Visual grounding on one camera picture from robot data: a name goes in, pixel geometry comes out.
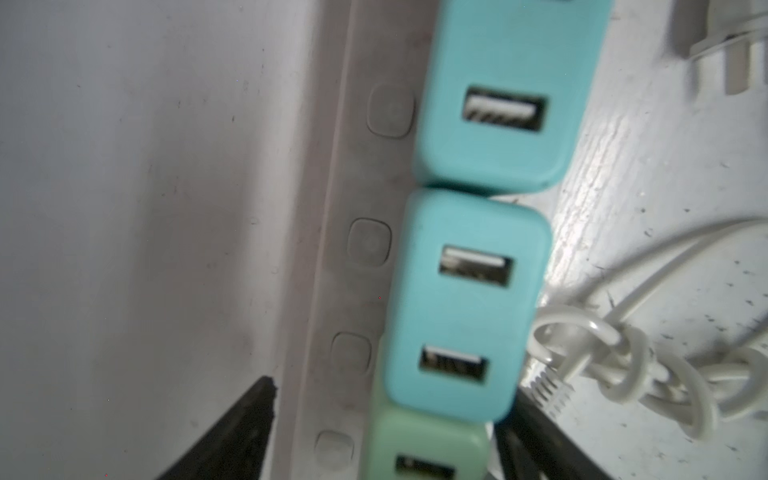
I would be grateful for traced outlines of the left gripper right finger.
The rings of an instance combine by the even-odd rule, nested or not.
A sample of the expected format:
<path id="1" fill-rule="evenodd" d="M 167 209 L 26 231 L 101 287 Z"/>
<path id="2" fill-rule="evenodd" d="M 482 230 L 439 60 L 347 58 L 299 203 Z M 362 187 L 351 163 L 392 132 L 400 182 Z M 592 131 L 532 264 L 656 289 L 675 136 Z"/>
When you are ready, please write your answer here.
<path id="1" fill-rule="evenodd" d="M 521 389 L 493 433 L 505 479 L 611 479 Z"/>

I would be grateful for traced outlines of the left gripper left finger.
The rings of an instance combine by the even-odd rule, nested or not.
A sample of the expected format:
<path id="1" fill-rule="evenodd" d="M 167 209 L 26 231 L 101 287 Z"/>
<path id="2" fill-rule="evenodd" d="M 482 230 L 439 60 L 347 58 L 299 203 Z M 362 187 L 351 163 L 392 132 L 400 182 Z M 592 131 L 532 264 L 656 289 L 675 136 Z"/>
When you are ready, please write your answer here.
<path id="1" fill-rule="evenodd" d="M 276 395 L 274 380 L 260 377 L 159 479 L 258 479 L 275 419 Z"/>

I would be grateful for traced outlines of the green plug adapter low cluster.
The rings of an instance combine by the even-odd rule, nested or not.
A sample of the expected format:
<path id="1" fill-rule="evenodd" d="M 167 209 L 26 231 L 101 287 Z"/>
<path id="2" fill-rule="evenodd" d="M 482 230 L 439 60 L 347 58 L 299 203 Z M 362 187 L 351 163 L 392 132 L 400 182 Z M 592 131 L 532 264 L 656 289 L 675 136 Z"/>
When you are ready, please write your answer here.
<path id="1" fill-rule="evenodd" d="M 412 410 L 389 399 L 383 361 L 373 377 L 360 479 L 483 479 L 491 444 L 483 423 Z"/>

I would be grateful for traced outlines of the teal plug adapter cluster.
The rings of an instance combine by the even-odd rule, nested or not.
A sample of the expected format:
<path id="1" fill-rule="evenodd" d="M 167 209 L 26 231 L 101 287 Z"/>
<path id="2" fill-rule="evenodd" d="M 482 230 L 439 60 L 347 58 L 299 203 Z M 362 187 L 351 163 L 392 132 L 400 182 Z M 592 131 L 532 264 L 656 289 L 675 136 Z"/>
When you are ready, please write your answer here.
<path id="1" fill-rule="evenodd" d="M 408 199 L 387 308 L 384 385 L 468 422 L 510 410 L 551 253 L 534 209 L 444 189 Z"/>

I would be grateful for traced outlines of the white multicolour power strip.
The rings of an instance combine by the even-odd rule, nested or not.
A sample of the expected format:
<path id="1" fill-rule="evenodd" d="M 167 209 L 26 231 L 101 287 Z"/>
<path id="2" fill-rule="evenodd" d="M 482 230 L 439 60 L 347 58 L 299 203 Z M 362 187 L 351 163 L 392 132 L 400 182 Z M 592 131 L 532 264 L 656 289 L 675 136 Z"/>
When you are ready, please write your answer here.
<path id="1" fill-rule="evenodd" d="M 357 475 L 438 5 L 324 8 L 270 479 Z"/>

